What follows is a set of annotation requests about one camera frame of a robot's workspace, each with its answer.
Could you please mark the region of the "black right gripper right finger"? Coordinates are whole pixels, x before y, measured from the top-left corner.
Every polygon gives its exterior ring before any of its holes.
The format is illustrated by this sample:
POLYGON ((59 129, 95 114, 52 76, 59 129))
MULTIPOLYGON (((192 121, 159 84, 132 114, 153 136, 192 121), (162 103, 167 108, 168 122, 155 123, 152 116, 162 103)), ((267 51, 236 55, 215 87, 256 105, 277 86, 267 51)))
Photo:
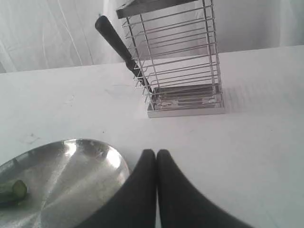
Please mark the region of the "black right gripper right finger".
POLYGON ((158 199, 163 228, 238 228, 240 221, 203 196, 168 150, 157 153, 158 199))

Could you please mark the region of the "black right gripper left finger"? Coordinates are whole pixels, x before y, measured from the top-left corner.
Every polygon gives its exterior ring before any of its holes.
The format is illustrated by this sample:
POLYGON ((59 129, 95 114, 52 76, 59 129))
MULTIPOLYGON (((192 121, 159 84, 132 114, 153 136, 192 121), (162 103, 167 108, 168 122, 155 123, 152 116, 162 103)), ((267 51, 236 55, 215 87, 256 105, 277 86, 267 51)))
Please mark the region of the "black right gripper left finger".
POLYGON ((156 156, 143 150, 122 187, 78 228, 153 228, 156 220, 156 156))

